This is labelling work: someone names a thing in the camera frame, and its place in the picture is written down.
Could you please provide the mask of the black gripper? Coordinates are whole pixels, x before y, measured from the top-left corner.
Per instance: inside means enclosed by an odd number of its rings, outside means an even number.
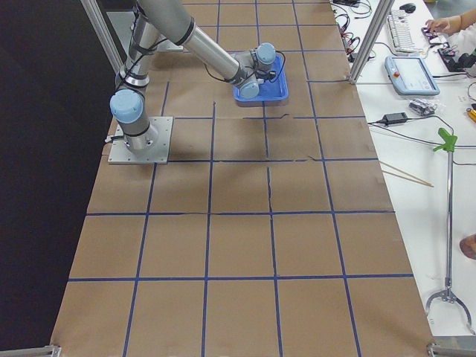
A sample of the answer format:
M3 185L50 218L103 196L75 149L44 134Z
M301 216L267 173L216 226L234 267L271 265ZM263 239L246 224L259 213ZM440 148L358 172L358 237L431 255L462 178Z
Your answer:
M274 78L277 76L276 71L257 71L257 82L259 84L264 84L265 82L274 82Z

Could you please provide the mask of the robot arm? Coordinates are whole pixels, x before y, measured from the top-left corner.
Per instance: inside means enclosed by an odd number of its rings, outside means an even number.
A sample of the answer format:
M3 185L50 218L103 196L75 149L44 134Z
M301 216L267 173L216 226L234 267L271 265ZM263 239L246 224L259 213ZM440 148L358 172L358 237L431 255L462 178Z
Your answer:
M136 1L135 21L125 63L115 79L115 93L109 105L123 131L123 142L130 152L151 149L158 138L152 119L146 113L145 94L149 70L155 58L163 55L169 66L180 65L179 55L164 49L167 43L195 57L206 71L214 70L216 80L229 83L246 99L260 93L260 84L277 78L272 65L275 47L264 42L256 48L229 54L197 24L181 1Z

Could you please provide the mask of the person hand at keyboard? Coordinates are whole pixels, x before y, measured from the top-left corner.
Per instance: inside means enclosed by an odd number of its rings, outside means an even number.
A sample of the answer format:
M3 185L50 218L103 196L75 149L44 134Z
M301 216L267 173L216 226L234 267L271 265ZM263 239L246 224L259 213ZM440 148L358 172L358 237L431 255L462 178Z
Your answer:
M450 33L451 21L448 17L429 19L425 23L425 28L429 33Z

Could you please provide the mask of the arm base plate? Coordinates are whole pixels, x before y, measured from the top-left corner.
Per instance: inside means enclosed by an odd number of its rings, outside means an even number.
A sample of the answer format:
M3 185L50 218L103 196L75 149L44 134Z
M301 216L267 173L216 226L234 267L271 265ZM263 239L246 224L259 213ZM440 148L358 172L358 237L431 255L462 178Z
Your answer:
M110 164L166 164L170 154L173 117L149 117L148 130L138 137L127 136L120 125L112 141Z
M183 50L182 45L176 45L166 38L160 39L155 47L156 52L182 52Z

